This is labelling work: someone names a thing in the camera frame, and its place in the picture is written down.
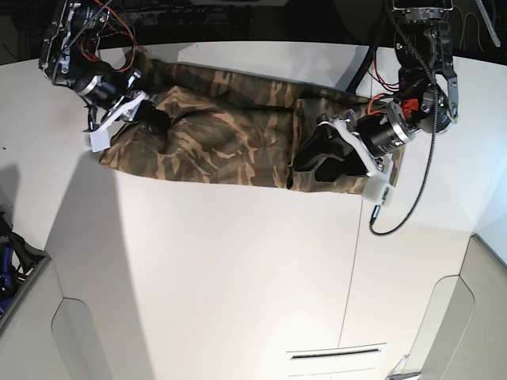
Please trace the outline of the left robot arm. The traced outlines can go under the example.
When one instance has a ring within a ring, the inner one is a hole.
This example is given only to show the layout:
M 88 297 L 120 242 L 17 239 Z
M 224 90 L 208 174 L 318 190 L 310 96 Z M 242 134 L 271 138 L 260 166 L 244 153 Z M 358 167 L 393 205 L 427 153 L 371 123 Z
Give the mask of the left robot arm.
M 359 193 L 385 206 L 394 194 L 406 145 L 458 120 L 458 81 L 450 1 L 389 1 L 379 27 L 395 28 L 398 79 L 379 76 L 377 36 L 346 94 L 302 99 L 295 109 L 295 153 L 288 187 Z

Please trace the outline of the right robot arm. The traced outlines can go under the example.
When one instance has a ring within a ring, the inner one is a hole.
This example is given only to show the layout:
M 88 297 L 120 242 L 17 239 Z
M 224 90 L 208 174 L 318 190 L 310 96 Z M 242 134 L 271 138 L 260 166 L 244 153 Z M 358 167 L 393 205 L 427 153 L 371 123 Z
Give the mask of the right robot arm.
M 120 22 L 121 33 L 132 48 L 125 64 L 115 68 L 98 54 L 109 19 Z M 112 10 L 109 1 L 61 1 L 48 27 L 38 62 L 53 86 L 68 88 L 84 101 L 87 125 L 84 145 L 94 153 L 107 150 L 109 128 L 117 121 L 142 122 L 159 135 L 170 126 L 170 118 L 157 110 L 153 97 L 135 83 L 141 71 L 134 67 L 137 43 L 131 29 Z

